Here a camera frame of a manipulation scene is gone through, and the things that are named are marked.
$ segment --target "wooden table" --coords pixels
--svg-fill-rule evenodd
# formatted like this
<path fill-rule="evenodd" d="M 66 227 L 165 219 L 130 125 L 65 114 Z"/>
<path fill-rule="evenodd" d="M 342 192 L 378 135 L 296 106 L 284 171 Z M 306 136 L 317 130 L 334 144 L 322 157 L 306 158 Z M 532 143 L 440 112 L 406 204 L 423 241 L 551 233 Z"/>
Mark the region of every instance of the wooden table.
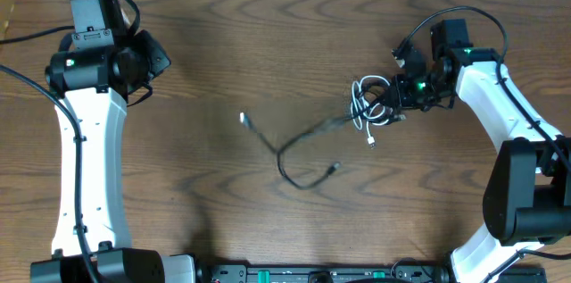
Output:
<path fill-rule="evenodd" d="M 571 133 L 571 0 L 135 0 L 172 66 L 155 96 L 128 110 L 123 135 L 126 213 L 137 248 L 193 252 L 209 262 L 389 263 L 438 260 L 483 221 L 495 151 L 470 109 L 411 112 L 374 129 L 351 124 L 288 153 L 293 174 L 343 167 L 312 191 L 277 173 L 274 157 L 238 122 L 247 111 L 276 144 L 347 109 L 351 82 L 399 71 L 390 54 L 428 14 L 470 4 L 510 36 L 506 59 L 527 99 Z M 501 46 L 487 19 L 465 17 L 477 46 Z M 17 0 L 7 37 L 72 23 L 69 0 Z M 45 84 L 62 34 L 3 46 L 0 62 Z M 427 30 L 417 45 L 429 54 Z M 0 76 L 0 276 L 29 279 L 50 257 L 60 196 L 53 107 Z M 568 252 L 568 239 L 554 253 Z M 568 263 L 529 257 L 550 281 Z"/>

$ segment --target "tabletop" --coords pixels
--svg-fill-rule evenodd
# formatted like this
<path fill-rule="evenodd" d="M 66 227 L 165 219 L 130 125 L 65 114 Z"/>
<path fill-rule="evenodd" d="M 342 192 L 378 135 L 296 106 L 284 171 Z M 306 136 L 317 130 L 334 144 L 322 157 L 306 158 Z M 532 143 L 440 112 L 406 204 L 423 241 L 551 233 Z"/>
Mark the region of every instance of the tabletop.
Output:
<path fill-rule="evenodd" d="M 135 0 L 141 28 L 172 66 L 155 94 L 128 109 L 122 145 L 124 202 L 135 248 L 194 253 L 206 262 L 383 264 L 438 261 L 483 222 L 495 161 L 466 104 L 411 112 L 373 128 L 377 147 L 351 125 L 288 152 L 300 178 L 340 170 L 299 191 L 238 120 L 247 112 L 276 145 L 347 112 L 354 80 L 399 72 L 391 49 L 427 15 L 480 7 L 506 27 L 506 64 L 528 101 L 571 133 L 571 0 Z M 486 18 L 465 18 L 476 46 L 501 47 Z M 6 37 L 72 24 L 69 0 L 16 0 Z M 46 85 L 63 33 L 2 46 L 0 63 Z M 427 29 L 415 45 L 430 53 Z M 60 199 L 61 144 L 54 107 L 0 76 L 0 276 L 29 279 L 50 257 Z M 568 239 L 545 248 L 564 253 Z M 564 262 L 529 257 L 553 282 Z"/>

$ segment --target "white cable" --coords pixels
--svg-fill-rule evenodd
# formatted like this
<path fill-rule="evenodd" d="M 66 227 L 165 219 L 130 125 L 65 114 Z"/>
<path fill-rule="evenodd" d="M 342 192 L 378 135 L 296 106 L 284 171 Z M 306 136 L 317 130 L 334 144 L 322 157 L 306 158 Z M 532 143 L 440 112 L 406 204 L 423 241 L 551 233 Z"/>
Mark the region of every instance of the white cable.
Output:
<path fill-rule="evenodd" d="M 382 82 L 384 82 L 387 87 L 389 87 L 391 85 L 391 83 L 389 82 L 389 80 L 387 80 L 381 76 L 368 75 L 368 76 L 361 78 L 360 81 L 353 81 L 351 84 L 351 99 L 352 99 L 352 101 L 351 101 L 351 104 L 349 107 L 349 109 L 351 111 L 351 116 L 354 116 L 358 112 L 362 112 L 361 116 L 353 118 L 353 125 L 355 126 L 355 129 L 361 131 L 361 130 L 363 130 L 363 120 L 365 121 L 365 131 L 367 132 L 367 142 L 371 147 L 373 147 L 373 146 L 375 146 L 375 138 L 371 135 L 371 130 L 370 130 L 369 125 L 372 124 L 374 126 L 383 126 L 388 122 L 388 118 L 385 119 L 384 121 L 372 122 L 374 120 L 381 118 L 385 114 L 386 108 L 381 104 L 375 104 L 371 108 L 368 108 L 370 106 L 370 103 L 367 101 L 367 99 L 365 98 L 365 95 L 363 94 L 363 82 L 365 82 L 365 80 L 367 80 L 367 79 L 379 79 Z"/>

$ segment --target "wood grain surface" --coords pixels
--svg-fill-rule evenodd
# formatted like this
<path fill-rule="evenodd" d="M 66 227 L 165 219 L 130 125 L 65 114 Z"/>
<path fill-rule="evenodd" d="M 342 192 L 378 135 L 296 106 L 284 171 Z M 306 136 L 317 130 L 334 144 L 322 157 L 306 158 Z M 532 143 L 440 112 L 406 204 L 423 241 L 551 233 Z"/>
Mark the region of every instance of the wood grain surface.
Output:
<path fill-rule="evenodd" d="M 495 151 L 476 116 L 411 112 L 374 129 L 351 124 L 299 144 L 286 168 L 302 178 L 343 167 L 312 191 L 277 173 L 274 157 L 238 122 L 246 111 L 279 144 L 347 110 L 351 82 L 397 73 L 390 54 L 422 19 L 470 4 L 497 16 L 506 59 L 527 99 L 571 134 L 571 0 L 135 0 L 172 66 L 155 96 L 128 110 L 123 135 L 126 213 L 134 246 L 161 254 L 250 263 L 376 264 L 440 260 L 483 222 Z M 501 46 L 488 20 L 465 17 L 477 46 Z M 72 23 L 69 0 L 17 0 L 7 37 Z M 3 47 L 0 62 L 45 84 L 62 34 Z M 427 30 L 416 37 L 429 53 Z M 53 107 L 0 76 L 0 279 L 29 279 L 50 257 L 60 197 Z M 569 239 L 546 250 L 568 252 Z M 552 282 L 569 265 L 529 257 Z"/>

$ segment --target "coiled white cable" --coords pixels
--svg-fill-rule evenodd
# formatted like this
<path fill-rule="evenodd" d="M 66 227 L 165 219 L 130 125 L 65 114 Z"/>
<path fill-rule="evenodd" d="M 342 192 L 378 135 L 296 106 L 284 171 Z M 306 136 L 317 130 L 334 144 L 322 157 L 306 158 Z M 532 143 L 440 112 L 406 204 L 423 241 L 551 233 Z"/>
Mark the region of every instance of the coiled white cable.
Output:
<path fill-rule="evenodd" d="M 391 83 L 389 82 L 389 80 L 381 76 L 368 75 L 361 78 L 360 81 L 353 81 L 351 85 L 352 101 L 350 104 L 350 110 L 351 110 L 351 116 L 353 117 L 353 125 L 355 126 L 355 129 L 363 130 L 363 120 L 365 121 L 364 124 L 365 124 L 365 130 L 367 132 L 367 142 L 371 147 L 374 147 L 375 138 L 371 135 L 371 130 L 369 125 L 370 124 L 374 126 L 385 125 L 388 122 L 388 118 L 379 122 L 373 122 L 373 121 L 376 121 L 379 118 L 381 118 L 385 114 L 386 110 L 392 111 L 393 109 L 385 108 L 381 104 L 375 104 L 369 109 L 367 109 L 370 106 L 370 103 L 369 101 L 367 101 L 363 93 L 363 82 L 365 82 L 367 79 L 379 79 L 383 81 L 387 87 L 391 86 Z M 358 112 L 362 112 L 362 115 L 355 117 L 355 114 Z"/>

